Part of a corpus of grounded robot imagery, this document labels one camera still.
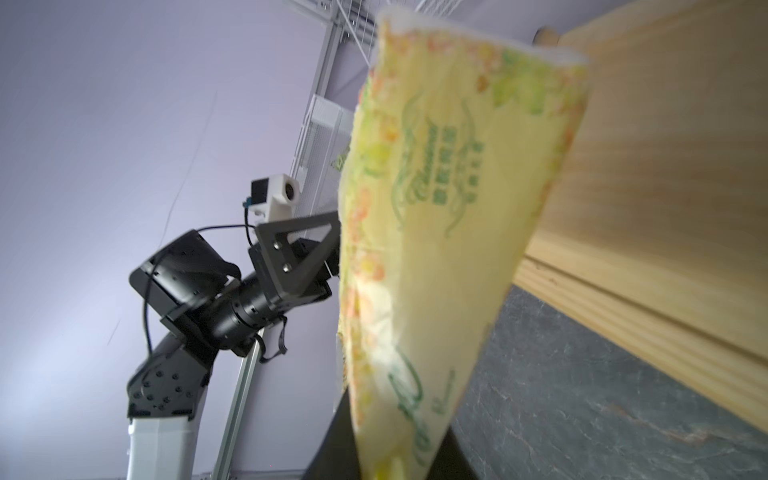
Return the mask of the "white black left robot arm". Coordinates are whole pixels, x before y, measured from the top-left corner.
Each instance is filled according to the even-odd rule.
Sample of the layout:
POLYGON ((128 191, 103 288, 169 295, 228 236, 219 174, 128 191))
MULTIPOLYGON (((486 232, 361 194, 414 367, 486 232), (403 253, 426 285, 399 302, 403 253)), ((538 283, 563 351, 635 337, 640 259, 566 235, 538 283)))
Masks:
POLYGON ((190 230, 134 270, 130 284, 167 335, 127 384, 130 479, 189 479, 207 387, 219 352, 264 355, 263 330, 331 295, 339 273, 336 212, 246 225, 256 236, 244 276, 190 230))

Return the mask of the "light wooden two-tier shelf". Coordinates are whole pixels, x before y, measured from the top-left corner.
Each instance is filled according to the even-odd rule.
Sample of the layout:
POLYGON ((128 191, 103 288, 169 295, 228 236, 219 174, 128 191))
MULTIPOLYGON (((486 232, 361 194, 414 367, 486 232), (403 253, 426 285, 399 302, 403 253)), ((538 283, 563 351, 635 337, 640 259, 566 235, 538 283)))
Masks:
POLYGON ((591 95, 516 284, 767 426, 767 5, 634 1, 561 35, 591 95))

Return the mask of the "green tissue pack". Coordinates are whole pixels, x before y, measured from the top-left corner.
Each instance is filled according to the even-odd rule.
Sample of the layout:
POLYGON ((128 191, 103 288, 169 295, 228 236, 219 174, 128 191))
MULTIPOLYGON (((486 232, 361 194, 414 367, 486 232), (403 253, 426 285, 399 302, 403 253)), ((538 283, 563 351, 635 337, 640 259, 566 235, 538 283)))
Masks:
POLYGON ((365 479, 423 479, 584 116, 586 59, 399 5, 339 190, 340 319, 365 479))

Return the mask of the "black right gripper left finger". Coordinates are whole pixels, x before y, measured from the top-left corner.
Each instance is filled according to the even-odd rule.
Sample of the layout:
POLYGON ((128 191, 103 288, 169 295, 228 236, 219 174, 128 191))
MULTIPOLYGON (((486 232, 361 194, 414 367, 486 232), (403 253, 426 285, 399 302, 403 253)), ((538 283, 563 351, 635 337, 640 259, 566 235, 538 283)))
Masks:
POLYGON ((338 404, 329 429, 302 480, 360 480, 349 391, 338 404))

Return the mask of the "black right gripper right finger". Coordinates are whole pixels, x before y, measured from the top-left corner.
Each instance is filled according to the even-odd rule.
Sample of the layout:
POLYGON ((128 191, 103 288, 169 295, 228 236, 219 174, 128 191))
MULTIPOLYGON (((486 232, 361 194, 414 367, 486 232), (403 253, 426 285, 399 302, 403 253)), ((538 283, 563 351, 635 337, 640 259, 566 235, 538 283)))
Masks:
POLYGON ((435 456, 427 480, 477 480, 469 461, 463 454, 459 442, 450 428, 435 456))

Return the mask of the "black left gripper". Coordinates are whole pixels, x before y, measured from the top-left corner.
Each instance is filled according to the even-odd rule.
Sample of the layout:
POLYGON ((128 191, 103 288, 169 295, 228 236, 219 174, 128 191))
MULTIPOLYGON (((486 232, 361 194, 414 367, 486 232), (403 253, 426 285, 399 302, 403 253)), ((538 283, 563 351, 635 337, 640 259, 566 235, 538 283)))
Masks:
POLYGON ((339 274, 341 224, 335 211, 263 223, 248 254, 269 306, 304 306, 332 295, 339 274))

